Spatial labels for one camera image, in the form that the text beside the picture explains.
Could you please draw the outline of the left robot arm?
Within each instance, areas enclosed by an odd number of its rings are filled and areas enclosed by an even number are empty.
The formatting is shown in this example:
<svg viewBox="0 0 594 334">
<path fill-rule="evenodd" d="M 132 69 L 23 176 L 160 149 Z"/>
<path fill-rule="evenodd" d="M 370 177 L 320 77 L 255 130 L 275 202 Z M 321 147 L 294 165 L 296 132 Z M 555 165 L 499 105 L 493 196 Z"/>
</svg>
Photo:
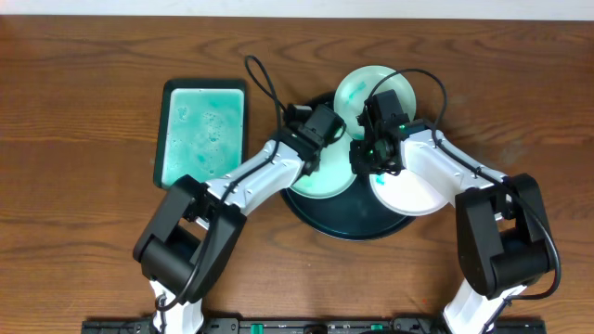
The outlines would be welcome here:
<svg viewBox="0 0 594 334">
<path fill-rule="evenodd" d="M 171 185 L 133 249 L 155 293 L 154 332 L 200 330 L 202 300 L 225 270 L 248 215 L 314 171 L 320 151 L 296 135 L 278 135 L 219 178 L 185 175 Z"/>
</svg>

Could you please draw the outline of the white plate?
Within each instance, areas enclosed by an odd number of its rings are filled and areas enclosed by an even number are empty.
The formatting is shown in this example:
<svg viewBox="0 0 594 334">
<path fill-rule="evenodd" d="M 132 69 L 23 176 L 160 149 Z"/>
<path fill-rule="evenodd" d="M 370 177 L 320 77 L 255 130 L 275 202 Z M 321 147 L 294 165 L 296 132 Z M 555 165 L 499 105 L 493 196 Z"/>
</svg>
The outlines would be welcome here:
<svg viewBox="0 0 594 334">
<path fill-rule="evenodd" d="M 387 209 L 406 216 L 438 212 L 448 201 L 418 175 L 404 170 L 399 175 L 371 174 L 369 182 L 377 200 Z"/>
</svg>

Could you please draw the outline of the green plate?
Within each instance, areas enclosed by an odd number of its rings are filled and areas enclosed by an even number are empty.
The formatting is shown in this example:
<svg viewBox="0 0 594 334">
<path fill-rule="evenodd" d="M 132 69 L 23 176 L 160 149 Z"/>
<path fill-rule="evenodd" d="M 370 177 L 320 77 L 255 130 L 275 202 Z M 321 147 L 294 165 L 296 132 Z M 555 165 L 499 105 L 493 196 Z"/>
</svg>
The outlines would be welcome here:
<svg viewBox="0 0 594 334">
<path fill-rule="evenodd" d="M 334 111 L 346 124 L 346 133 L 354 140 L 364 138 L 364 127 L 358 124 L 357 116 L 363 112 L 364 102 L 375 85 L 394 69 L 384 66 L 366 66 L 349 73 L 338 86 L 333 101 Z M 416 114 L 416 97 L 408 80 L 398 74 L 385 81 L 375 94 L 394 90 L 402 110 L 413 120 Z"/>
<path fill-rule="evenodd" d="M 328 199 L 341 194 L 355 180 L 349 161 L 351 136 L 345 134 L 336 143 L 323 148 L 318 169 L 303 175 L 291 190 L 309 199 Z"/>
</svg>

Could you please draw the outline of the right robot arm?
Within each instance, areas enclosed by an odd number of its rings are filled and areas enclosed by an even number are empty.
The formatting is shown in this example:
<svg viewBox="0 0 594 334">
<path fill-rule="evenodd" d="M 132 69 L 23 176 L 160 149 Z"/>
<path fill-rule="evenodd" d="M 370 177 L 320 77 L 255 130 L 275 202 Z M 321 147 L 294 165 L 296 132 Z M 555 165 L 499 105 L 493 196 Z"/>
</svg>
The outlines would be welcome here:
<svg viewBox="0 0 594 334">
<path fill-rule="evenodd" d="M 507 176 L 483 166 L 453 146 L 423 120 L 357 122 L 351 146 L 355 173 L 409 171 L 418 189 L 456 210 L 458 262 L 464 280 L 442 313 L 448 333 L 486 333 L 503 309 L 527 299 L 525 289 L 544 274 L 551 287 L 530 298 L 545 299 L 561 282 L 561 260 L 553 241 L 537 181 Z"/>
</svg>

